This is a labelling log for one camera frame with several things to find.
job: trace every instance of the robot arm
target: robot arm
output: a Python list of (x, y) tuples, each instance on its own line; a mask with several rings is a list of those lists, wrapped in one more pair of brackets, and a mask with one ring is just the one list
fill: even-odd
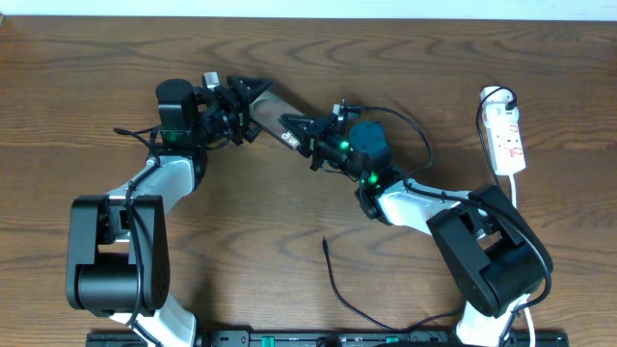
[[(538, 254), (552, 271), (549, 253), (496, 186), (447, 192), (418, 184), (393, 166), (378, 122), (356, 123), (346, 137), (345, 123), (358, 118), (360, 110), (343, 101), (328, 118), (286, 114), (280, 122), (300, 144), (298, 151), (311, 157), (311, 169), (328, 163), (358, 180), (356, 197), (369, 219), (433, 236), (468, 301), (457, 335), (467, 344), (497, 346), (510, 312), (546, 276)], [(496, 232), (502, 237), (483, 250), (477, 241)]]
[[(225, 88), (216, 73), (207, 73), (203, 88), (181, 79), (157, 87), (161, 125), (152, 128), (146, 166), (106, 195), (82, 196), (71, 208), (67, 298), (73, 308), (126, 324), (150, 346), (203, 344), (197, 317), (169, 293), (165, 216), (198, 188), (209, 144), (255, 139), (260, 129), (249, 126), (249, 104), (271, 84), (230, 76)], [(201, 104), (207, 105), (203, 112)], [(157, 145), (159, 130), (163, 143)], [(117, 242), (129, 242), (129, 254), (99, 251)]]

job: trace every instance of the extension cord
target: extension cord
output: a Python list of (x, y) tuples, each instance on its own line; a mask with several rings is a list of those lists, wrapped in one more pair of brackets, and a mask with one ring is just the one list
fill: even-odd
[[(498, 87), (485, 88), (480, 100)], [(525, 168), (523, 143), (519, 131), (519, 108), (506, 109), (514, 96), (506, 90), (491, 95), (482, 104), (482, 122), (486, 127), (491, 163), (497, 175), (513, 175)]]

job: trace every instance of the wooden table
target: wooden table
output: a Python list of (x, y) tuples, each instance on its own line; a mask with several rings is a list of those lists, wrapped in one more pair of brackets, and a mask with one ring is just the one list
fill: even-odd
[[(312, 114), (342, 98), (405, 112), (437, 153), (420, 180), (451, 190), (491, 181), (478, 93), (514, 89), (520, 210), (555, 265), (537, 328), (565, 330), (572, 346), (614, 345), (614, 23), (10, 17), (0, 43), (0, 345), (78, 346), (92, 330), (121, 329), (67, 304), (70, 205), (143, 167), (146, 149), (112, 127), (158, 123), (156, 86), (197, 84), (209, 70), (274, 78)], [(402, 121), (365, 117), (385, 125), (405, 169), (426, 160)], [(344, 177), (312, 172), (268, 135), (209, 159), (200, 189), (167, 219), (172, 292), (206, 326), (372, 329), (333, 295), (322, 236), (342, 294), (390, 325), (462, 303), (433, 240), (367, 220)]]

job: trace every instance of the green connector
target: green connector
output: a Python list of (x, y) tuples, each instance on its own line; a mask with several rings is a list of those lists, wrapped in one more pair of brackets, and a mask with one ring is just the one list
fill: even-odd
[(274, 347), (274, 337), (262, 337), (261, 347)]

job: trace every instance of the black bracket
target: black bracket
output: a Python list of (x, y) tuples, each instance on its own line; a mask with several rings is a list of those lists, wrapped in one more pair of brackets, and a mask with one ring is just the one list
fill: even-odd
[[(530, 240), (537, 237), (516, 208), (495, 185), (487, 185), (469, 194), (469, 198), (498, 208), (525, 228)], [(521, 236), (507, 221), (489, 219), (477, 209), (458, 205), (443, 210), (426, 222), (435, 243), (459, 289), (475, 309), (486, 316), (498, 317), (508, 305), (524, 293), (533, 292), (544, 278), (542, 266)], [(487, 250), (478, 236), (497, 230), (502, 238)], [(538, 250), (552, 271), (547, 250), (537, 241)]]
[[(96, 316), (130, 312), (136, 299), (135, 254), (102, 253), (99, 245), (114, 242), (110, 211), (117, 201), (108, 196), (82, 196), (73, 202), (67, 256), (67, 298), (76, 309)], [(132, 201), (144, 266), (143, 315), (165, 304), (170, 288), (170, 259), (163, 199), (139, 196)]]

